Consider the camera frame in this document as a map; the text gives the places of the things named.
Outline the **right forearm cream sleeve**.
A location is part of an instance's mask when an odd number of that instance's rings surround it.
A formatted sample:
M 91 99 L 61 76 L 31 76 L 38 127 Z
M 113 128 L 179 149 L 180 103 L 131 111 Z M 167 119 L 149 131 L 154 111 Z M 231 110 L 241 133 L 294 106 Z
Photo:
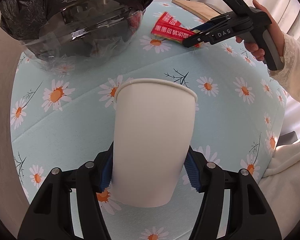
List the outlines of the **right forearm cream sleeve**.
M 283 44 L 284 68 L 269 75 L 300 103 L 300 42 L 284 34 Z M 300 220 L 300 141 L 274 151 L 258 185 L 287 237 Z

